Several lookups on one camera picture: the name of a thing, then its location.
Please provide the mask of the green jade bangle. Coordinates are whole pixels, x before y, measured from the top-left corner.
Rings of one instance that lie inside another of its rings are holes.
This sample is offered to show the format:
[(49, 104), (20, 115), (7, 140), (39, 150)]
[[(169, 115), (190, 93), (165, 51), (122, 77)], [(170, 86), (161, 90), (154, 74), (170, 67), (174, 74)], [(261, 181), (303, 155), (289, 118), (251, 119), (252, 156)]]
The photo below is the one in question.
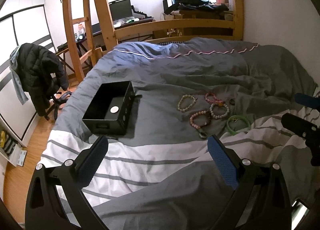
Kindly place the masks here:
[[(231, 122), (232, 118), (239, 118), (239, 120), (236, 123), (234, 123), (234, 122)], [(251, 126), (251, 124), (250, 124), (249, 120), (242, 115), (230, 116), (226, 122), (227, 131), (231, 135), (236, 135), (239, 132), (242, 132), (243, 130), (248, 129), (250, 126)]]

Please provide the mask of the wooden ladder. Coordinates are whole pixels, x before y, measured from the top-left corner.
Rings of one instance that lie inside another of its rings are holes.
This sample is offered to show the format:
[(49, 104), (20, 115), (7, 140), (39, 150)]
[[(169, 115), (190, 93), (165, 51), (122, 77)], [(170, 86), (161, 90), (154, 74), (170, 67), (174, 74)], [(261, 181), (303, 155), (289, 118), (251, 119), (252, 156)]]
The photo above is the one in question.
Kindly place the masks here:
[[(83, 0), (83, 7), (84, 7), (84, 16), (81, 18), (75, 19), (72, 17), (71, 0), (62, 0), (63, 20), (64, 20), (65, 33), (67, 38), (67, 45), (68, 45), (68, 50), (71, 56), (74, 73), (78, 82), (83, 81), (85, 77), (82, 64), (86, 60), (90, 59), (92, 65), (95, 66), (98, 60), (98, 49), (96, 49), (93, 42), (93, 32), (92, 32), (89, 0)], [(81, 23), (85, 24), (86, 39), (88, 44), (88, 51), (86, 51), (82, 56), (78, 54), (78, 48), (76, 46), (76, 41), (74, 36), (74, 25), (79, 25)]]

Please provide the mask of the black office chair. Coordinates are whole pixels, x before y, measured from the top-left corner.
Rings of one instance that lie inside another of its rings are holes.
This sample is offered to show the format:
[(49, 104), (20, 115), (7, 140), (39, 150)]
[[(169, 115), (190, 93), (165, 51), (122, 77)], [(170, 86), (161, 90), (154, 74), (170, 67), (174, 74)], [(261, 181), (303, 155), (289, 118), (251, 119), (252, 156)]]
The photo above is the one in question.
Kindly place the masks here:
[(46, 111), (44, 118), (49, 121), (49, 114), (54, 113), (54, 120), (57, 119), (59, 108), (62, 104), (65, 104), (68, 100), (68, 97), (72, 95), (70, 90), (67, 90), (69, 87), (68, 77), (66, 72), (61, 73), (61, 76), (46, 78), (45, 83), (45, 96), (48, 101), (52, 100), (53, 104)]

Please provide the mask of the black computer monitor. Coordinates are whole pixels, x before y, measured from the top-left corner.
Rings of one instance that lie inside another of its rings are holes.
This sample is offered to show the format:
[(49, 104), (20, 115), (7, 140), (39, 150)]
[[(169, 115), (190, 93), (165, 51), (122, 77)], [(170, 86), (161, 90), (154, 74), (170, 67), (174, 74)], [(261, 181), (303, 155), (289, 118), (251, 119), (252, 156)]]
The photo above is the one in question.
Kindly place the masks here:
[(112, 20), (117, 21), (132, 16), (130, 0), (116, 0), (109, 3)]

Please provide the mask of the pile of dark clothes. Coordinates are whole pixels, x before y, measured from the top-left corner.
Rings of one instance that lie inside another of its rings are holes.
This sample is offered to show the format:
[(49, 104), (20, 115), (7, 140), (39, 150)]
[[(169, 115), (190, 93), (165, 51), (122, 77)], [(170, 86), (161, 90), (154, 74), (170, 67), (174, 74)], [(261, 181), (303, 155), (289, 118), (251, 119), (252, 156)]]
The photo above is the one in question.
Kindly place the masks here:
[(215, 5), (210, 0), (174, 0), (174, 3), (168, 7), (164, 14), (169, 15), (173, 11), (178, 10), (199, 10), (209, 13), (221, 13), (229, 11), (229, 8), (225, 4)]

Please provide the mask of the black puffer jacket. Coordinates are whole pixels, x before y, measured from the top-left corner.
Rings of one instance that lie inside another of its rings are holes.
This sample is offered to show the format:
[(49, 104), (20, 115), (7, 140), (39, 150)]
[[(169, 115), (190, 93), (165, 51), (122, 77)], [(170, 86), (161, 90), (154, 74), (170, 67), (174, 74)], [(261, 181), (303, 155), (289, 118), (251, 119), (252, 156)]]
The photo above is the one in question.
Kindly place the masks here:
[(25, 43), (20, 45), (17, 59), (17, 74), (24, 92), (29, 93), (39, 116), (44, 116), (50, 107), (45, 96), (46, 78), (61, 76), (65, 70), (60, 59), (47, 48)]

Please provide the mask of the wooden loft bed frame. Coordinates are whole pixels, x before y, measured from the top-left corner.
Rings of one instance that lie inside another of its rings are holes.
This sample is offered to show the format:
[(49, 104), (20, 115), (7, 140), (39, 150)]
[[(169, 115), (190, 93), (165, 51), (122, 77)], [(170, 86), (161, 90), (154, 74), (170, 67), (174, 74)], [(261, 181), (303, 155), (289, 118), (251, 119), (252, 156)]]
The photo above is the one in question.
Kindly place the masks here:
[(113, 26), (111, 12), (107, 0), (94, 0), (97, 15), (102, 31), (103, 40), (107, 51), (111, 51), (118, 40), (130, 35), (164, 31), (166, 29), (182, 29), (182, 28), (224, 28), (233, 31), (231, 36), (213, 35), (214, 39), (236, 40), (240, 41), (244, 36), (244, 1), (232, 0), (233, 2), (233, 20), (217, 20), (217, 19), (174, 19), (164, 21), (153, 21), (132, 25), (127, 28), (115, 29)]

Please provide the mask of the light blue cloth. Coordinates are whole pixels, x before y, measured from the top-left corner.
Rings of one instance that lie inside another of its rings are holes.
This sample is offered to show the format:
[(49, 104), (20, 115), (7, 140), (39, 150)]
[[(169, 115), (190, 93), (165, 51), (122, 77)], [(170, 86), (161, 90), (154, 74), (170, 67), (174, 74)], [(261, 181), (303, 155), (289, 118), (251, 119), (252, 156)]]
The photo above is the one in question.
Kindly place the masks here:
[(20, 47), (21, 46), (17, 46), (12, 51), (9, 58), (9, 67), (12, 75), (12, 83), (14, 85), (17, 98), (20, 101), (21, 105), (24, 105), (29, 100), (29, 98), (26, 96), (22, 87), (22, 83), (20, 81), (20, 77), (17, 74), (17, 68), (18, 68), (17, 59), (18, 59)]

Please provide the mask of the grey blue striped duvet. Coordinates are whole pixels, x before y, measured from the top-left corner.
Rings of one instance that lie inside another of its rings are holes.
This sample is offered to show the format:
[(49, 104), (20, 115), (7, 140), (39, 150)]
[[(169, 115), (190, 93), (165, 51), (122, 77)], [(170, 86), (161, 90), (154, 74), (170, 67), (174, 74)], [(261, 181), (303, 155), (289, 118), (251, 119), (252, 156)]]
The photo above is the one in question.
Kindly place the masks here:
[(299, 136), (281, 125), (284, 113), (319, 124), (319, 112), (295, 103), (296, 93), (319, 88), (296, 57), (281, 46), (194, 38), (166, 46), (117, 45), (102, 57), (68, 99), (49, 135), (45, 167), (75, 159), (96, 136), (82, 117), (100, 85), (131, 81), (137, 94), (127, 134), (108, 152), (84, 195), (109, 229), (208, 229), (231, 199), (190, 117), (209, 109), (207, 93), (225, 101), (231, 115), (251, 126), (231, 135), (225, 109), (206, 133), (241, 158), (276, 162), (290, 202), (315, 202), (319, 168)]

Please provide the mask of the white sliding wardrobe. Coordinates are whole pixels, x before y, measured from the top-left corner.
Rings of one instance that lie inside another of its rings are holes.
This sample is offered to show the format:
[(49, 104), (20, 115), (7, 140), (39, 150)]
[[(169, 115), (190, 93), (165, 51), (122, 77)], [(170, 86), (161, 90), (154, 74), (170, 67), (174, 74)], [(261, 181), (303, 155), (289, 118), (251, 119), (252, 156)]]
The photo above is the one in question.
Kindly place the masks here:
[(1, 127), (27, 146), (39, 121), (29, 90), (23, 90), (23, 46), (54, 52), (44, 5), (14, 11), (1, 18)]

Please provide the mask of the black open jewelry box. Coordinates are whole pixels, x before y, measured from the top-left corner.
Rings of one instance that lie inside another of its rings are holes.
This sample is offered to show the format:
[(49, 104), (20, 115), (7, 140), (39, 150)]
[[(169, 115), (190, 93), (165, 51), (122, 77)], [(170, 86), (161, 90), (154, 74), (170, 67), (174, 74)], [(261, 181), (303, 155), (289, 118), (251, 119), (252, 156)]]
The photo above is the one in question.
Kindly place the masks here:
[(100, 85), (82, 117), (83, 123), (96, 135), (125, 135), (135, 92), (131, 81)]

